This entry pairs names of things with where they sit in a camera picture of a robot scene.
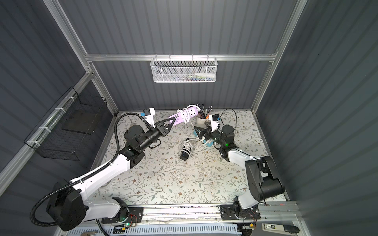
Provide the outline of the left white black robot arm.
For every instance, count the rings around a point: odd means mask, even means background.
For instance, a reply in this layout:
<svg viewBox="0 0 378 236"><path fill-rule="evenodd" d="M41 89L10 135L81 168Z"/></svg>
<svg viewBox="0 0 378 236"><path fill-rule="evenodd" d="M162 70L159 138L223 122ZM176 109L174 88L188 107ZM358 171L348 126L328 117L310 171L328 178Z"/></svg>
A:
<svg viewBox="0 0 378 236"><path fill-rule="evenodd" d="M116 146L116 154L111 160L70 182L56 183L46 209L54 220L53 225L67 232L83 221L101 218L129 224L128 205L119 197L104 201L90 201L89 197L105 183L135 167L144 158L146 148L153 148L153 143L166 136L175 121L172 117L155 122L148 131L139 125L131 126L124 134L125 147Z"/></svg>

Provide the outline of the bundle of pens and pencils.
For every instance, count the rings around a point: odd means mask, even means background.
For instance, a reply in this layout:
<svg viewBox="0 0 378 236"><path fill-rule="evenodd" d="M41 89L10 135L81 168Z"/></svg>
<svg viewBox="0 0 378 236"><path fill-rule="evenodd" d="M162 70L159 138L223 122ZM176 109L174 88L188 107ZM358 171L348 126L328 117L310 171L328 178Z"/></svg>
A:
<svg viewBox="0 0 378 236"><path fill-rule="evenodd" d="M205 107L204 103L197 103L198 115L201 119L207 119L212 111L213 106Z"/></svg>

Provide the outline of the floral table mat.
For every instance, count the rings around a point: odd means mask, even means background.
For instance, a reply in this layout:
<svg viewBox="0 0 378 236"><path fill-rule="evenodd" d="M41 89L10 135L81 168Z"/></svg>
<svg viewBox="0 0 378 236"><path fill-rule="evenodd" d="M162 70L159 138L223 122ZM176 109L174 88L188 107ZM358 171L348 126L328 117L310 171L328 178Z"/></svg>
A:
<svg viewBox="0 0 378 236"><path fill-rule="evenodd" d="M129 205L229 203L248 189L244 168L224 160L213 147L201 145L189 123L174 126L159 146L130 171L113 178L90 200L119 197ZM190 140L194 149L181 160L181 146Z"/></svg>

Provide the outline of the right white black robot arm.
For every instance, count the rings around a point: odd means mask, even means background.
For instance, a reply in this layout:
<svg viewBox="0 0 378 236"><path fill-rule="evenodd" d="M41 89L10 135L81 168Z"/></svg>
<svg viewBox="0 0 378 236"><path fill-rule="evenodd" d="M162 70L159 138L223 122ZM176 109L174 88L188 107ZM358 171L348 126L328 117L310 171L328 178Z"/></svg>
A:
<svg viewBox="0 0 378 236"><path fill-rule="evenodd" d="M246 171L248 189L235 197L232 209L228 210L226 205L220 206L222 219L260 219L258 204L285 192L274 159L270 156L254 157L239 149L234 141L234 128L230 125L224 126L221 131L197 126L194 130L199 139L213 140L223 159Z"/></svg>

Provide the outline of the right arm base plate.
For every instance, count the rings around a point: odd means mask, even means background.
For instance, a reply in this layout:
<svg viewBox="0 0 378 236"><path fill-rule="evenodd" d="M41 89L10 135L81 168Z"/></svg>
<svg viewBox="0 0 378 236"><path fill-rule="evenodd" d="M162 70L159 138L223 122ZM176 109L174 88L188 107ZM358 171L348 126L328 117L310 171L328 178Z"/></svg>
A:
<svg viewBox="0 0 378 236"><path fill-rule="evenodd" d="M260 220L260 211L258 206L253 206L252 208L242 209L235 207L234 205L219 205L218 210L220 211L221 219L223 221L230 220Z"/></svg>

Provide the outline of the markers in white basket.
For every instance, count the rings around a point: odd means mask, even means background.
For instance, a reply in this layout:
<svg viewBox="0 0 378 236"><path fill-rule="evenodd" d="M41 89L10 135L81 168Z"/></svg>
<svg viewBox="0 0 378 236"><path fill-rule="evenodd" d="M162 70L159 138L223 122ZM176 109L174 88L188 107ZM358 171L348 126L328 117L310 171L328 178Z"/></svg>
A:
<svg viewBox="0 0 378 236"><path fill-rule="evenodd" d="M209 82L212 83L216 80L216 75L214 73L195 73L189 75L183 75L174 79L180 82Z"/></svg>

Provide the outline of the teal power strip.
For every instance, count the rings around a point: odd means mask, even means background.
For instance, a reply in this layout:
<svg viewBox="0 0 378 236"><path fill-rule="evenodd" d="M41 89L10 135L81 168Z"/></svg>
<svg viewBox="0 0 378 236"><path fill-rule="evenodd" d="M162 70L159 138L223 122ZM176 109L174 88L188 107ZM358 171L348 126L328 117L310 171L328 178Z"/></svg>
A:
<svg viewBox="0 0 378 236"><path fill-rule="evenodd" d="M206 141L206 140L203 140L203 141L199 140L195 131L194 131L194 136L195 136L195 139L196 139L201 145L203 145L203 146L211 147L211 146L213 145L213 143L214 143L214 141L213 141L212 139L209 139L209 140L207 140L207 141Z"/></svg>

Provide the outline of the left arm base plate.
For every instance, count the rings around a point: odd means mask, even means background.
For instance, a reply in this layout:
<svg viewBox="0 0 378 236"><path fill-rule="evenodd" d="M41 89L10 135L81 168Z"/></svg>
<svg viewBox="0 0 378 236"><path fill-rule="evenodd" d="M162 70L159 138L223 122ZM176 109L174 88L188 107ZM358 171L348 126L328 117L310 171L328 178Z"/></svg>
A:
<svg viewBox="0 0 378 236"><path fill-rule="evenodd" d="M143 207L128 207L122 208L119 213L113 218L103 218L101 220L102 224L137 224L141 223L144 213Z"/></svg>

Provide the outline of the white label device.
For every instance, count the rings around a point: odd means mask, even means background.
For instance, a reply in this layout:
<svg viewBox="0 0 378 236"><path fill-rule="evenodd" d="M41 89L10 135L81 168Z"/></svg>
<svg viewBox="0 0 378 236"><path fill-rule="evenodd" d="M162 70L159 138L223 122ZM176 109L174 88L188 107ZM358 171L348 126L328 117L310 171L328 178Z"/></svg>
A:
<svg viewBox="0 0 378 236"><path fill-rule="evenodd" d="M287 236L297 236L300 233L300 229L297 226L270 223L262 223L262 230Z"/></svg>

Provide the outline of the black power strip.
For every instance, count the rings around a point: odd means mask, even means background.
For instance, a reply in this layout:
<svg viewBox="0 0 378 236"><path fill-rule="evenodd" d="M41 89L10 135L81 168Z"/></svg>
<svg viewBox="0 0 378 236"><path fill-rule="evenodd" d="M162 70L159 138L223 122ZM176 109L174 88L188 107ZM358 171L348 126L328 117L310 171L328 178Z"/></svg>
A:
<svg viewBox="0 0 378 236"><path fill-rule="evenodd" d="M181 154L180 154L179 158L181 160L187 161L189 159L189 157L191 156L193 149L194 149L194 147L193 147L191 141L186 140L185 142L183 142L183 144L181 146Z"/></svg>

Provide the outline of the purple power strip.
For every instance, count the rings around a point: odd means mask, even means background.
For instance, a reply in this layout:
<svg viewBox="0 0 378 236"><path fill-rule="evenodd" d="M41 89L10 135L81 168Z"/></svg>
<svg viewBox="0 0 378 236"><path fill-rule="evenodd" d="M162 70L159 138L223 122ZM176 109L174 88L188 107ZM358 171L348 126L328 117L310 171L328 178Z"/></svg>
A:
<svg viewBox="0 0 378 236"><path fill-rule="evenodd" d="M196 117L198 115L198 106L195 105L189 105L186 108L178 109L177 113L170 116L170 117L175 117L176 122L174 126L181 124L181 123L189 123L191 121L191 118Z"/></svg>

